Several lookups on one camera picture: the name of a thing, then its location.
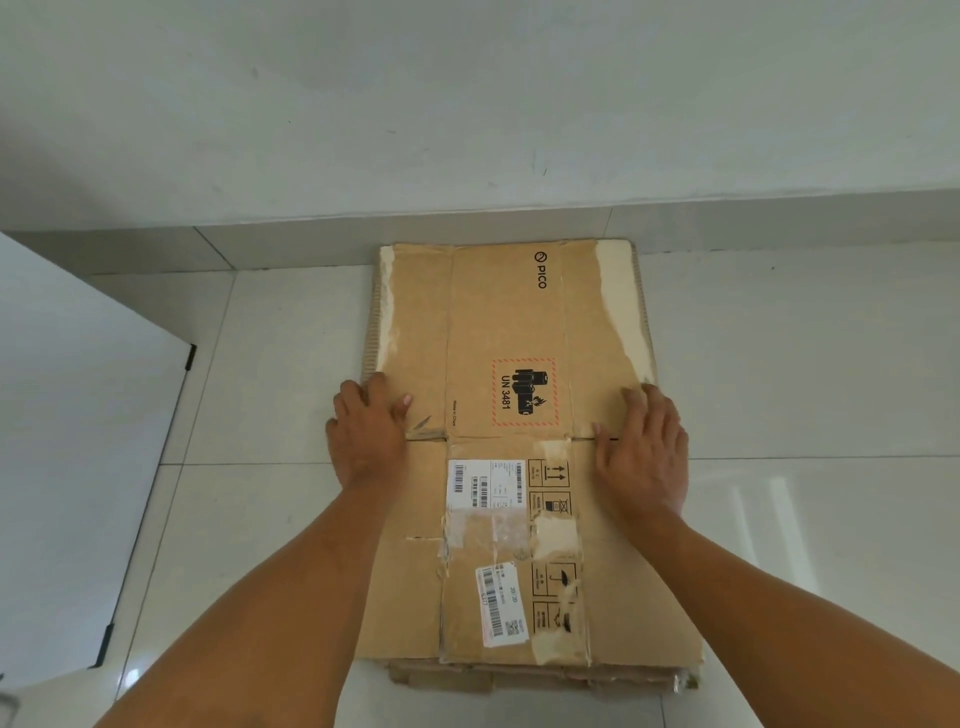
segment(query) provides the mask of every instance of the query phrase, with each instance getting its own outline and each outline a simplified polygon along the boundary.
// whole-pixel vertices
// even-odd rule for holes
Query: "forearm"
[[[332,725],[386,518],[383,493],[344,490],[221,596],[101,728]]]
[[[628,537],[767,728],[956,724],[960,675],[909,644],[737,558],[679,516]]]

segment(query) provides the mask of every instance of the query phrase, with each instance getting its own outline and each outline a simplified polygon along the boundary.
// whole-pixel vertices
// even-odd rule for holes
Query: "cardboard box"
[[[357,657],[413,686],[676,689],[701,638],[590,483],[592,423],[655,379],[630,244],[385,248],[368,341],[417,442]]]

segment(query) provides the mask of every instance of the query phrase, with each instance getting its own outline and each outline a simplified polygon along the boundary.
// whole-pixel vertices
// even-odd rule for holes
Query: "white wall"
[[[8,0],[0,227],[960,185],[954,0]]]

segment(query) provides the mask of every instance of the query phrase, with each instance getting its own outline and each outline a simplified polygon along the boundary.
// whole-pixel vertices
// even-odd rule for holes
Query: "shipping label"
[[[513,562],[495,564],[476,571],[480,594],[483,645],[502,647],[523,644],[530,639],[519,581]]]
[[[523,460],[449,460],[446,507],[525,508],[527,468]]]

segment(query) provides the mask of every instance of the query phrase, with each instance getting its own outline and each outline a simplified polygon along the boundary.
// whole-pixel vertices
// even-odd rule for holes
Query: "hand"
[[[344,488],[373,485],[396,494],[406,478],[404,420],[411,401],[404,395],[391,404],[387,378],[380,372],[365,389],[352,380],[340,385],[340,394],[333,398],[337,417],[326,423],[326,442]]]
[[[624,533],[663,513],[679,516],[689,484],[689,438],[677,408],[653,384],[641,388],[623,390],[627,419],[618,442],[601,425],[593,426],[597,498]]]

